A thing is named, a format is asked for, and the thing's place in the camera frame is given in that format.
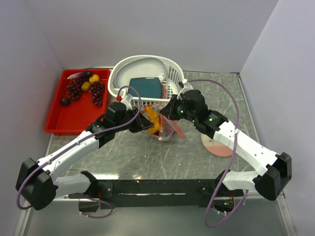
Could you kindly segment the clear zip bag orange zipper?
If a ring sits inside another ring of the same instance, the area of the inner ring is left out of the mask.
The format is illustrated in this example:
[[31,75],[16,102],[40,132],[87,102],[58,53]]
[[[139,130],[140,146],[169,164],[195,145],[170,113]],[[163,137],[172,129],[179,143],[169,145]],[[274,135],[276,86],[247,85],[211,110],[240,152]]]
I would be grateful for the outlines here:
[[147,105],[142,111],[142,115],[147,117],[147,107],[151,107],[160,116],[161,130],[159,133],[151,134],[148,130],[142,131],[146,135],[153,136],[161,142],[176,142],[183,143],[185,141],[185,135],[179,128],[176,121],[169,120],[160,114],[160,110],[164,108],[161,103],[154,103],[152,105]]

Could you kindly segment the dark red grape bunch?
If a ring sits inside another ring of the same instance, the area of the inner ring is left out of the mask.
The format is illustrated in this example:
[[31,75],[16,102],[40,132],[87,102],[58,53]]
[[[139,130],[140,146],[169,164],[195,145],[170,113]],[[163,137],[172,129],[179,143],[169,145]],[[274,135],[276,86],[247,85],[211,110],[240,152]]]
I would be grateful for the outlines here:
[[95,81],[92,83],[89,93],[92,97],[92,103],[97,106],[103,105],[103,97],[105,92],[105,85],[102,81]]

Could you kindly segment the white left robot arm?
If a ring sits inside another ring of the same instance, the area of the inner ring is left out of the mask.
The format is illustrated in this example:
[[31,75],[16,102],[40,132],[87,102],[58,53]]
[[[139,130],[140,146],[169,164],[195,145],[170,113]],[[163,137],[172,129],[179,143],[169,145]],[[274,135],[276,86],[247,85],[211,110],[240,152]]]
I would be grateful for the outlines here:
[[139,109],[122,102],[112,103],[104,114],[70,143],[37,161],[28,158],[22,163],[16,182],[17,207],[24,209],[20,203],[21,197],[36,210],[47,207],[55,198],[63,195],[82,193],[88,198],[93,197],[98,185],[90,174],[72,177],[62,177],[61,174],[85,155],[113,140],[116,133],[124,130],[137,133],[151,127],[153,123]]

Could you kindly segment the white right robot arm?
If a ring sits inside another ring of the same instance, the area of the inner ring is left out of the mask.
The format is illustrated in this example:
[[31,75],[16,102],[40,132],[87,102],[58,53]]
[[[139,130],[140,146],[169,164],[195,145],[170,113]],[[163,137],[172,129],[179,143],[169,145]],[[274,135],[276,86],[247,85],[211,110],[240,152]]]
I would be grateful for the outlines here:
[[240,131],[227,117],[208,109],[199,90],[173,95],[160,114],[168,120],[185,119],[192,122],[200,133],[234,149],[254,168],[250,172],[228,171],[224,179],[215,184],[219,195],[226,196],[232,190],[250,190],[274,201],[291,180],[290,155],[267,149]]

